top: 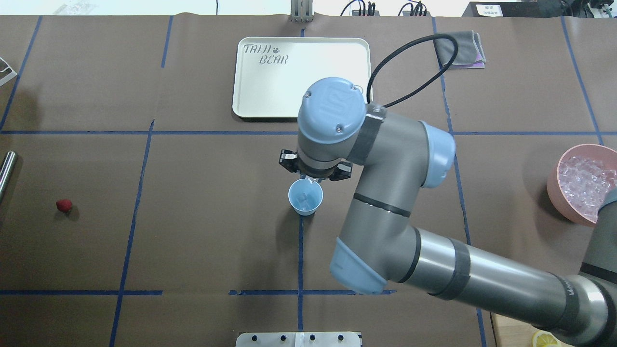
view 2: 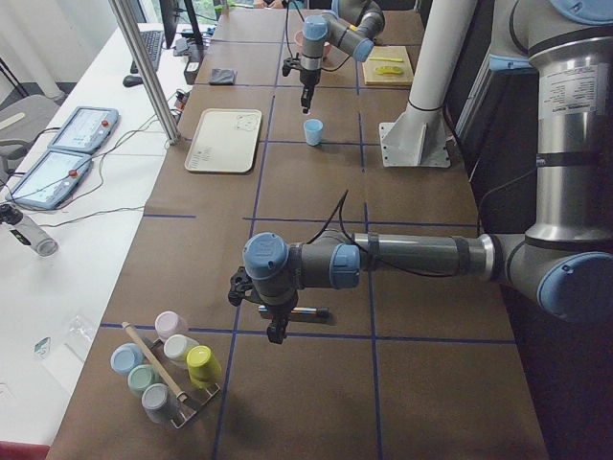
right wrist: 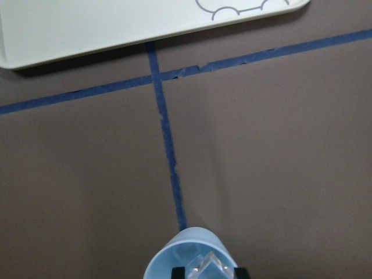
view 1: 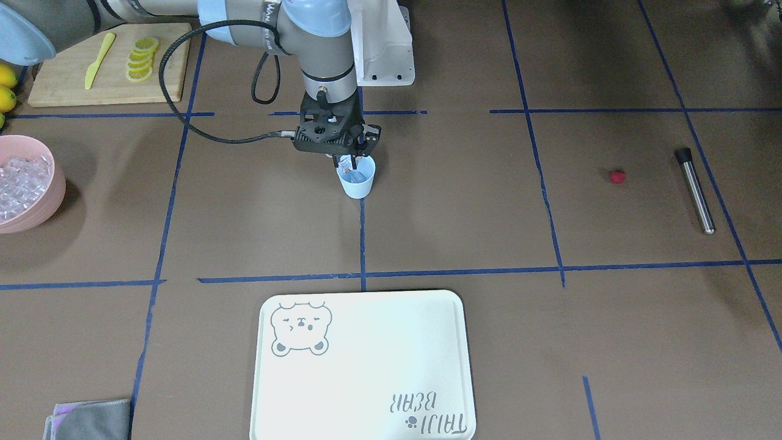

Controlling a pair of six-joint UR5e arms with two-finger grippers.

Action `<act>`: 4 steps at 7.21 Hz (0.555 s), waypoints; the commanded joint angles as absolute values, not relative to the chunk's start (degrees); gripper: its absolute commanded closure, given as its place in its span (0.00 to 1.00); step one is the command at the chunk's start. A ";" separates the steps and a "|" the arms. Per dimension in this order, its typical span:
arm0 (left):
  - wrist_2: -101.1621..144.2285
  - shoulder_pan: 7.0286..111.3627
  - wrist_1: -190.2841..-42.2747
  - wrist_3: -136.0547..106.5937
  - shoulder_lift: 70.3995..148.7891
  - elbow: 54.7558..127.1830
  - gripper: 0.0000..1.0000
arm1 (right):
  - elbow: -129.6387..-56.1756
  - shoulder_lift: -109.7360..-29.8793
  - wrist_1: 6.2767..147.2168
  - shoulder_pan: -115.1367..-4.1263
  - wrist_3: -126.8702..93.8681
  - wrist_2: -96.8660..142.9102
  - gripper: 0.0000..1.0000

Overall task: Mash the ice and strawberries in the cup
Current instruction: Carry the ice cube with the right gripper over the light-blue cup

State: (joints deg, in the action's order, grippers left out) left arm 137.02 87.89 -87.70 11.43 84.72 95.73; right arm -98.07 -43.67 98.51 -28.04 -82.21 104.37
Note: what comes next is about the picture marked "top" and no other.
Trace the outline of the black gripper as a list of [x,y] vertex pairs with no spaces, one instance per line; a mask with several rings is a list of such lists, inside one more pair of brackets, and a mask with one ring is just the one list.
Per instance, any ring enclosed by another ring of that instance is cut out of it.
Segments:
[[279,156],[279,165],[287,171],[299,174],[318,182],[324,180],[342,181],[352,177],[353,164],[343,160],[314,160],[302,151],[283,149]]

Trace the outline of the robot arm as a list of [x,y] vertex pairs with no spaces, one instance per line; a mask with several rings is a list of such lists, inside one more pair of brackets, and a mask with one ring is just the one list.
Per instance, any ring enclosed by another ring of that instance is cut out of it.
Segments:
[[578,273],[553,274],[412,224],[419,191],[438,187],[454,164],[451,134],[366,101],[340,77],[314,81],[297,100],[297,146],[281,151],[280,165],[312,184],[362,168],[330,262],[341,285],[379,294],[397,282],[573,346],[616,345],[615,190],[599,208]]

